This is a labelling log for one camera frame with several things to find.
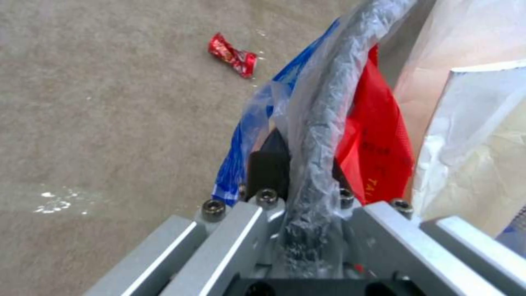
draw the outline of floor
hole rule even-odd
[[[251,93],[353,0],[2,0],[0,289],[78,295],[208,199]],[[260,54],[255,79],[207,52]]]

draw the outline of metal frame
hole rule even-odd
[[[379,278],[407,275],[427,295],[502,294],[385,202],[356,209],[350,226],[363,264]]]
[[[205,238],[204,226],[171,216],[85,295],[156,294]]]
[[[249,204],[257,205],[256,198],[251,198]],[[278,232],[283,218],[285,217],[285,201],[281,198],[276,200],[275,206],[269,210],[265,210],[267,215],[267,235],[266,243],[261,251],[261,255],[257,261],[258,264],[272,265],[274,259],[274,249],[278,241]]]
[[[525,294],[526,260],[468,222],[453,216],[420,228],[505,294]]]
[[[264,210],[238,202],[161,295],[221,295],[235,276],[250,275],[266,235]]]

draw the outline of hex socket screw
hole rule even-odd
[[[342,210],[352,207],[354,201],[355,196],[350,190],[340,188],[340,207]]]
[[[261,189],[256,193],[256,204],[264,210],[271,210],[278,205],[278,193],[270,188]]]
[[[220,200],[207,200],[201,206],[201,215],[208,222],[219,222],[225,217],[226,206]]]
[[[389,204],[408,220],[411,220],[414,210],[407,201],[403,199],[393,199]]]
[[[245,183],[239,183],[239,185],[237,187],[237,192],[238,192],[238,195],[239,195],[239,200],[247,201],[246,200],[247,186],[246,186]]]

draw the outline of white plastic bag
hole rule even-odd
[[[451,71],[415,171],[413,206],[422,218],[457,214],[496,235],[509,222],[500,218],[524,205],[526,195],[501,187],[509,182],[493,161],[500,153],[481,146],[526,97],[524,81],[526,60]]]
[[[418,155],[424,139],[425,132],[431,122],[431,118],[436,110],[437,102],[442,94],[449,72],[455,67],[470,67],[481,64],[522,60],[526,58],[526,1],[523,0],[442,0],[437,1],[429,18],[427,19],[418,40],[409,56],[398,84],[394,90],[394,95],[399,101],[400,109],[406,121],[409,137],[413,145],[413,151]],[[440,193],[436,199],[443,199],[441,203],[447,204],[447,210],[442,208],[440,214],[452,215],[460,214],[467,218],[477,227],[485,230],[489,234],[495,235],[503,229],[517,213],[521,206],[516,206],[507,193],[513,192],[513,196],[519,196],[523,185],[518,182],[510,182],[498,178],[498,175],[516,175],[526,179],[525,170],[521,169],[522,161],[510,162],[511,158],[517,158],[523,144],[517,139],[526,132],[526,122],[524,119],[517,119],[505,132],[507,139],[502,141],[499,138],[501,127],[497,128],[486,145],[486,151],[479,151],[481,146],[476,146],[476,152],[471,155],[466,165],[469,164],[469,172],[476,182],[466,185],[462,174],[440,176],[437,183],[445,184],[448,182],[456,183],[457,189],[450,191],[442,196]],[[504,149],[506,141],[513,142],[513,148]],[[485,178],[496,178],[483,181]],[[492,184],[493,189],[488,190],[482,186]],[[411,186],[406,190],[406,199],[411,198]],[[458,202],[463,196],[471,196],[470,202],[465,204]],[[422,201],[413,199],[415,204],[423,204]],[[484,216],[490,210],[495,213],[486,216],[485,226],[477,221],[470,219],[466,215],[472,209],[472,214],[477,211]],[[436,214],[422,213],[424,216],[435,216]]]

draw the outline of red wrapper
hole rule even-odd
[[[221,33],[212,37],[208,44],[208,52],[229,63],[243,78],[250,78],[254,73],[254,68],[256,68],[258,56],[255,53],[233,48]]]

